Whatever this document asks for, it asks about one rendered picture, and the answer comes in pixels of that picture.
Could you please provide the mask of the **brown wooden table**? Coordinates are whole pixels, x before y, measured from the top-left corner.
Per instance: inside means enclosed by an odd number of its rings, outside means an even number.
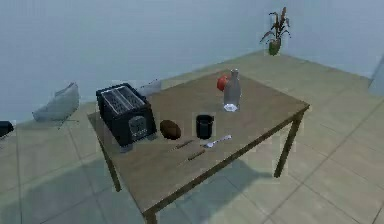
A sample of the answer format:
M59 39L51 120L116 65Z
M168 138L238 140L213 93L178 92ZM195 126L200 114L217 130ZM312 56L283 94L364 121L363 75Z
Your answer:
M227 112L223 108L223 94L216 89L218 78L219 75L213 73L148 97L155 122L171 120L180 127L181 137L175 141L157 133L153 138L143 139L123 150L99 112L88 116L115 186L126 186L145 224L158 224L158 211L290 125L291 130L274 172L276 177L281 175L309 104L248 77L241 77L239 109ZM212 136L205 140L196 135L196 117L201 114L214 117ZM232 138L212 148L202 146L226 135L232 135ZM168 152L190 139L194 141ZM203 149L206 150L204 154L177 167L188 156Z

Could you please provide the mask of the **brown potato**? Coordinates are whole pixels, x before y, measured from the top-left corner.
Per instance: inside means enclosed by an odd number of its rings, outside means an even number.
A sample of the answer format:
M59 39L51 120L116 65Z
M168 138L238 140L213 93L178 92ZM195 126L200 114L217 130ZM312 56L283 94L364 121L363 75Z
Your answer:
M181 137L181 129L171 120L163 120L160 122L160 132L164 138L176 140Z

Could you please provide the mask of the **black mug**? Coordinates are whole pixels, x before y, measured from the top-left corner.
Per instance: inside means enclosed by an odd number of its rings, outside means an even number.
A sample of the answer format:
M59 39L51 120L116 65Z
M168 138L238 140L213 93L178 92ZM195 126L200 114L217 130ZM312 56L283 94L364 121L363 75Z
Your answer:
M212 136L214 117L201 114L196 117L196 135L199 139L209 139Z

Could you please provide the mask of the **black toaster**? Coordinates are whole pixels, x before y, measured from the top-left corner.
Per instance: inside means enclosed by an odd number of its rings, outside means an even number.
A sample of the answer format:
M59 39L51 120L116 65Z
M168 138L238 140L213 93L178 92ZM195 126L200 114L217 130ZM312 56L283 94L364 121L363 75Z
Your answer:
M121 147L157 132L151 104L129 83L96 91L101 118Z

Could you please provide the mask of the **silver spoon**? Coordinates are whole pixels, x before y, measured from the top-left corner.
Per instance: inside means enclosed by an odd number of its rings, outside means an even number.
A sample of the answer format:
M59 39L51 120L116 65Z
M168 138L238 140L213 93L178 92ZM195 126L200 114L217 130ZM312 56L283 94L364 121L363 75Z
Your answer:
M215 141L212 141L212 142L208 142L206 144L203 144L202 146L205 147L205 148L212 148L214 147L217 143L221 142L221 141L225 141L225 140L229 140L232 138L232 135L226 135L220 139L217 139Z

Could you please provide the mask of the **brown handled knife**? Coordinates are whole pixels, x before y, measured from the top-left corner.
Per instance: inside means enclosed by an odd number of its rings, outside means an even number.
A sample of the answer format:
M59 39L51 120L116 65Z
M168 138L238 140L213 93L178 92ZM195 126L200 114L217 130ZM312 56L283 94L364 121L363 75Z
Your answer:
M177 165L177 167L178 167L178 166L181 166L182 164L184 164L184 163L186 163L186 162L188 162L188 161L194 160L196 157L200 156L201 154L204 154L205 151L206 151L206 150L203 149L203 150L200 150L200 151L198 151L198 152L195 152L194 154L188 156L185 160L183 160L182 162L180 162L180 163Z

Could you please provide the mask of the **green potted house plant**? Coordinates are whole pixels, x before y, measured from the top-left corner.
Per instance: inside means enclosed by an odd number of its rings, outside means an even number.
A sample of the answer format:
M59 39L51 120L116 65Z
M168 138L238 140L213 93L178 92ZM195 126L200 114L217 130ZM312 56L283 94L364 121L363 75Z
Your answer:
M275 16L269 31L267 31L261 38L260 42L265 42L268 45L268 53L271 56L276 56L282 45L282 37L285 33L291 36L289 31L290 20L287 17L287 8L283 7L281 13L271 12Z

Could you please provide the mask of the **black round object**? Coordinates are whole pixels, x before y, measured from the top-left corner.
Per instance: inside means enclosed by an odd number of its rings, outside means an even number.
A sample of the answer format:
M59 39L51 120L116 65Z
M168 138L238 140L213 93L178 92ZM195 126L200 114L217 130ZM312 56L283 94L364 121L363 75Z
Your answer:
M0 137L7 135L13 130L14 130L14 127L10 121L0 121Z

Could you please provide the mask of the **red apple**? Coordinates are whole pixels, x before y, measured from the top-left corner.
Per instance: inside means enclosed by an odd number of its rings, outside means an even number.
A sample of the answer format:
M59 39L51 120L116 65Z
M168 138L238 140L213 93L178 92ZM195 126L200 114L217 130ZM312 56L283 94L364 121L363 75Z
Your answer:
M228 82L228 77L226 75L222 75L217 80L217 88L220 91L223 91L225 89L226 83Z

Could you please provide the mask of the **grey chair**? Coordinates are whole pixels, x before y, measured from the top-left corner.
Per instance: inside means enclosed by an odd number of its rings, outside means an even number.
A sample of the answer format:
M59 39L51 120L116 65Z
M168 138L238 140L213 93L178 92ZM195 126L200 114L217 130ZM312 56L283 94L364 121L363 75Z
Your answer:
M44 106L32 112L36 122L57 122L58 128L78 109L80 103L79 88L76 82L57 91Z

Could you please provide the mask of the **brown handled fork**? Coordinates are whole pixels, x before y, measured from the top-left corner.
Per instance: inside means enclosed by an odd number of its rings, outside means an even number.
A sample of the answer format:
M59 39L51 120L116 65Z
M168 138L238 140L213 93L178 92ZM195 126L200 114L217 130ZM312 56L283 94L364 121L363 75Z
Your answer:
M184 146L190 144L190 143L193 142L193 141L194 141L193 139L190 139L190 140L187 140L187 141L185 141L185 142L183 142L183 143L180 143L180 144L176 145L174 148L171 148L168 152L172 152L172 151L174 151L174 150L176 150L176 149L180 149L180 148L182 148L182 147L184 147Z

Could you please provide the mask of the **clear glass bottle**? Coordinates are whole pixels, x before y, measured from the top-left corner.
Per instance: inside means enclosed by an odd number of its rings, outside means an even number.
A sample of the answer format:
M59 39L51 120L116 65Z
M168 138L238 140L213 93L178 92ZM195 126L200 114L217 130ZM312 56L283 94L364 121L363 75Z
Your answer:
M237 69L232 69L231 76L224 88L224 109L227 112L237 111L239 108L240 97L241 87L239 82L239 71Z

